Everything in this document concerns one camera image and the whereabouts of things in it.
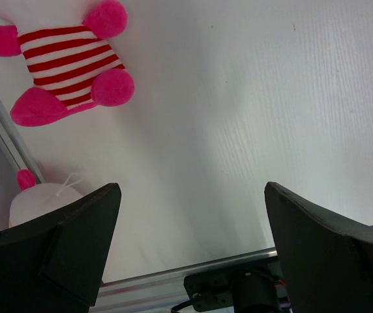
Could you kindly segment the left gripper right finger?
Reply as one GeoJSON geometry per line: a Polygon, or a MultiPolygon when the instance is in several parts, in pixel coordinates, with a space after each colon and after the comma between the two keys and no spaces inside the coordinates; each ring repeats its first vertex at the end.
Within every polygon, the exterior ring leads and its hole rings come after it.
{"type": "Polygon", "coordinates": [[[373,227],[278,183],[265,205],[294,312],[373,312],[373,227]]]}

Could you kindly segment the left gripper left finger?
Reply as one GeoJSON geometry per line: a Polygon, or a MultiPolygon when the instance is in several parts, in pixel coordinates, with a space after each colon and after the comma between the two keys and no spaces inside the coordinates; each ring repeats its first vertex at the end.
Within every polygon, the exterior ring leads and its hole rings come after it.
{"type": "Polygon", "coordinates": [[[0,231],[0,312],[88,312],[96,303],[121,189],[109,183],[0,231]]]}

